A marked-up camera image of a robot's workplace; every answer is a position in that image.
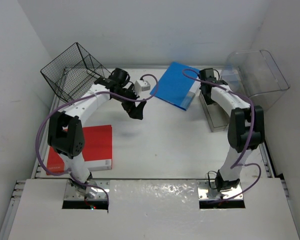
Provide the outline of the metal base plate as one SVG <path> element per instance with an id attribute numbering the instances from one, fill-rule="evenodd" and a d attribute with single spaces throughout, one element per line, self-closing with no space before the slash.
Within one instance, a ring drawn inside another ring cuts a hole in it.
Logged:
<path id="1" fill-rule="evenodd" d="M 91 186 L 82 186 L 73 180 L 68 180 L 65 191 L 64 200 L 66 201 L 79 201 L 87 198 L 89 201 L 107 201 L 107 194 L 110 193 L 110 182 L 108 180 L 91 179 L 88 182 Z"/>
<path id="2" fill-rule="evenodd" d="M 241 201 L 244 199 L 242 193 L 242 186 L 239 183 L 235 187 L 230 187 L 224 190 L 218 191 L 215 189 L 214 180 L 198 180 L 197 181 L 197 192 L 198 198 L 200 201 L 217 201 L 217 200 L 226 200 L 226 201 Z"/>

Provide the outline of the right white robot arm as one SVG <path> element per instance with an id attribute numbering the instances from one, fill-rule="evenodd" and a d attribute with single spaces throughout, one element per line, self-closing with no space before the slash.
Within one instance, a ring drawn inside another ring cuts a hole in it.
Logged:
<path id="1" fill-rule="evenodd" d="M 200 70 L 200 90 L 206 104 L 217 103 L 229 116 L 227 139 L 229 151 L 214 179 L 217 191 L 235 188 L 248 156 L 265 140 L 264 110 L 224 80 L 217 80 L 213 68 Z"/>

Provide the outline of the red notebook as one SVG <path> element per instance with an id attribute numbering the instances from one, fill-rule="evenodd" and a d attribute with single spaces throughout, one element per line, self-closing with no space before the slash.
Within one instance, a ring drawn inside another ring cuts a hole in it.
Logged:
<path id="1" fill-rule="evenodd" d="M 91 172 L 111 170 L 113 166 L 113 129 L 111 125 L 83 128 L 85 145 L 82 151 L 85 166 Z M 45 159 L 46 167 L 53 173 L 66 170 L 61 157 L 50 147 Z"/>

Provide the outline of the black wire mesh basket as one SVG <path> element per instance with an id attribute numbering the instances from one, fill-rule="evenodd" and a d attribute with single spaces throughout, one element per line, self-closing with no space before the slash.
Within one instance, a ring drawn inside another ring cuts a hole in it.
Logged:
<path id="1" fill-rule="evenodd" d="M 40 73 L 64 103 L 82 98 L 95 80 L 111 74 L 77 42 L 43 67 Z"/>

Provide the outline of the clear grey drawer organizer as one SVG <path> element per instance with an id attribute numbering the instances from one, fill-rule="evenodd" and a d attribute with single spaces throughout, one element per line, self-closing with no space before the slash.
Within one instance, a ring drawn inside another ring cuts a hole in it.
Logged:
<path id="1" fill-rule="evenodd" d="M 232 52 L 220 73 L 232 91 L 246 95 L 268 111 L 290 88 L 268 50 Z"/>

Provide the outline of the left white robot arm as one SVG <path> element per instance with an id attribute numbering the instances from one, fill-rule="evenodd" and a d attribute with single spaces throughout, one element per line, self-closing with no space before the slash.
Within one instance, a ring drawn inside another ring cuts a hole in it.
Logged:
<path id="1" fill-rule="evenodd" d="M 63 111 L 56 111 L 49 118 L 47 143 L 61 157 L 71 177 L 82 184 L 91 178 L 85 166 L 83 148 L 85 137 L 83 125 L 104 103 L 114 99 L 131 119 L 142 120 L 145 100 L 140 93 L 151 88 L 143 78 L 130 83 L 130 75 L 121 68 L 115 68 L 109 77 L 98 77 L 82 100 L 71 103 Z"/>

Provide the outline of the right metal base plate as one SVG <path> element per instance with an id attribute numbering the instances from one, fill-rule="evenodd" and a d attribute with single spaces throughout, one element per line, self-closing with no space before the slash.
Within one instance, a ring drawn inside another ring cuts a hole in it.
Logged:
<path id="1" fill-rule="evenodd" d="M 218 191 L 215 189 L 214 180 L 198 180 L 197 181 L 197 192 L 198 198 L 200 201 L 217 201 L 217 200 L 226 200 L 226 201 L 241 201 L 244 199 L 242 193 L 242 186 L 239 183 L 235 187 L 230 187 L 224 190 Z"/>

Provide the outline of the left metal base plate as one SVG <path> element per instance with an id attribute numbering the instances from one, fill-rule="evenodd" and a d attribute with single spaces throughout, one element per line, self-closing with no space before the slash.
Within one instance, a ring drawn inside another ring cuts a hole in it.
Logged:
<path id="1" fill-rule="evenodd" d="M 110 182 L 108 180 L 91 179 L 88 182 L 91 186 L 82 186 L 73 180 L 68 180 L 65 191 L 64 200 L 66 201 L 79 201 L 87 198 L 89 201 L 107 201 L 107 194 L 110 193 Z"/>

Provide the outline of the blue folder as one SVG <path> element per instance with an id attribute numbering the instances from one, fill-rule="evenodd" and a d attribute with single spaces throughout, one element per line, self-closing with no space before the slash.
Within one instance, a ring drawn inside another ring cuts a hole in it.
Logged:
<path id="1" fill-rule="evenodd" d="M 150 93 L 186 111 L 200 87 L 200 82 L 193 80 L 198 73 L 197 68 L 173 62 L 159 79 L 158 90 L 154 87 Z"/>

